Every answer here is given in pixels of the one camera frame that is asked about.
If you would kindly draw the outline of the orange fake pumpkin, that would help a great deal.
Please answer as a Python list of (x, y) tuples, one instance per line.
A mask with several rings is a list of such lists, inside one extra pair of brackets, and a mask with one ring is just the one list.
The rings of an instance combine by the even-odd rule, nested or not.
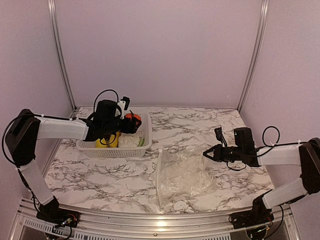
[(125, 114), (124, 118), (126, 120), (129, 120), (129, 122), (134, 126), (139, 126), (142, 124), (141, 116), (133, 113), (131, 110), (129, 111), (129, 113)]

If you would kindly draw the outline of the white fake cauliflower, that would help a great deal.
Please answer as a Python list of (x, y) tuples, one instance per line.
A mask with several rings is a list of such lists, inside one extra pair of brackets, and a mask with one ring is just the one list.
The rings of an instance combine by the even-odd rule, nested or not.
[(118, 139), (119, 148), (136, 148), (140, 144), (140, 137), (137, 134), (122, 134)]

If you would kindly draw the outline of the yellow fake corn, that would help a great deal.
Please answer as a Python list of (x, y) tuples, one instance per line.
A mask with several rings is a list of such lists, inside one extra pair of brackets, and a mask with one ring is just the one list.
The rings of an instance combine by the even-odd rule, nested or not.
[(99, 138), (95, 141), (95, 147), (96, 148), (107, 148), (108, 144), (104, 138), (102, 138), (102, 139)]
[(121, 132), (116, 132), (115, 134), (111, 134), (109, 136), (109, 140), (106, 141), (106, 146), (108, 148), (117, 148), (119, 145), (119, 138), (121, 136)]

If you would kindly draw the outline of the clear zip top bag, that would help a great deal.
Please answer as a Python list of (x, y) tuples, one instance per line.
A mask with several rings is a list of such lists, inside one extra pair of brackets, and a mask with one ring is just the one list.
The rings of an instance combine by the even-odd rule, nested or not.
[(193, 199), (218, 189), (216, 177), (210, 173), (208, 159), (201, 146), (170, 153), (160, 149), (155, 170), (158, 205), (164, 208), (174, 201)]

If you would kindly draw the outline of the white plastic basket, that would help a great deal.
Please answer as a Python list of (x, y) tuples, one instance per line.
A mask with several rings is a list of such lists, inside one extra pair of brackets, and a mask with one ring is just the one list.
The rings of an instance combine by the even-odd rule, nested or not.
[(138, 112), (137, 114), (141, 117), (142, 124), (136, 135), (139, 136), (139, 143), (142, 145), (136, 147), (96, 147), (95, 141), (78, 140), (76, 142), (77, 149), (91, 158), (143, 157), (152, 145), (152, 119), (147, 112)]

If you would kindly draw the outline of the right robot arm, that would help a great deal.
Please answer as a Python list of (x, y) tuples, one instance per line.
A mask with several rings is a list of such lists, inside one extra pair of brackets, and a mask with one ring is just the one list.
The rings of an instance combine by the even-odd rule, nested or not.
[(252, 130), (238, 127), (233, 130), (234, 145), (228, 145), (222, 128), (214, 130), (219, 144), (203, 152), (203, 156), (218, 163), (241, 162), (246, 167), (265, 167), (272, 171), (275, 188), (252, 202), (247, 219), (258, 224), (269, 211), (282, 204), (294, 203), (320, 191), (320, 139), (288, 143), (266, 142), (257, 147)]

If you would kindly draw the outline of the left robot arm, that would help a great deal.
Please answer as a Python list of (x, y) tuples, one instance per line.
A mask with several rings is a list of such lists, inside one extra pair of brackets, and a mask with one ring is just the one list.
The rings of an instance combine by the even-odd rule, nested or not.
[(38, 159), (38, 156), (48, 156), (49, 151), (40, 147), (62, 139), (111, 143), (110, 137), (117, 133), (135, 134), (142, 119), (129, 105), (130, 98), (126, 96), (116, 100), (96, 98), (89, 116), (70, 118), (24, 108), (8, 123), (1, 139), (3, 156), (16, 167), (23, 184), (39, 203), (36, 209), (40, 215), (53, 223), (60, 222), (64, 216), (43, 175), (46, 161)]

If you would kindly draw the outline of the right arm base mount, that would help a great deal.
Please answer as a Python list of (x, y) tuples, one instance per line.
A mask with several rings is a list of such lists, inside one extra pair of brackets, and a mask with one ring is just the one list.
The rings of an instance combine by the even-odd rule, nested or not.
[(271, 223), (274, 219), (272, 210), (266, 208), (262, 199), (255, 199), (252, 202), (252, 209), (234, 212), (228, 218), (234, 229)]

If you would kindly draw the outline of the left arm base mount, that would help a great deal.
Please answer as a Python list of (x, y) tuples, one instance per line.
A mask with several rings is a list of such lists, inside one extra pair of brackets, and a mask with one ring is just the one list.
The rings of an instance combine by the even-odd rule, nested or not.
[(58, 227), (69, 225), (78, 226), (80, 213), (78, 211), (60, 208), (58, 200), (54, 197), (49, 203), (39, 204), (36, 217), (46, 222), (54, 223)]

